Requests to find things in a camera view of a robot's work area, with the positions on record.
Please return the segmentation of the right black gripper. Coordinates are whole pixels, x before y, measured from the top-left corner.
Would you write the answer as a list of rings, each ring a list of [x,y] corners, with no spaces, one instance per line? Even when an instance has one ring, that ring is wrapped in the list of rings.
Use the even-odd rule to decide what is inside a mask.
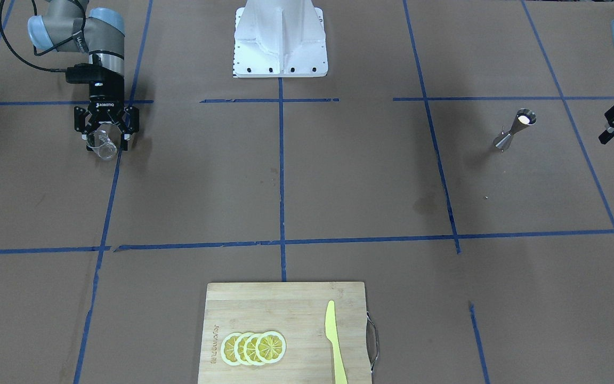
[[[86,150],[93,151],[97,126],[112,124],[121,126],[121,150],[128,151],[129,141],[140,131],[140,111],[133,106],[124,109],[124,78],[106,75],[101,80],[90,81],[88,89],[88,110],[74,107],[75,131],[81,135]]]

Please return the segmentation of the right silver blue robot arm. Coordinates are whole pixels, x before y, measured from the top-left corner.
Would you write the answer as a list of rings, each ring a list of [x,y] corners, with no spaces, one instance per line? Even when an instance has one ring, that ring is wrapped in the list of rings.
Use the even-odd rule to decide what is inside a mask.
[[[27,33],[34,56],[51,52],[82,53],[86,62],[54,68],[70,84],[88,85],[88,106],[75,107],[74,127],[88,151],[115,155],[126,151],[139,132],[139,109],[126,104],[124,19],[119,12],[87,1],[49,1],[45,15],[34,13]]]

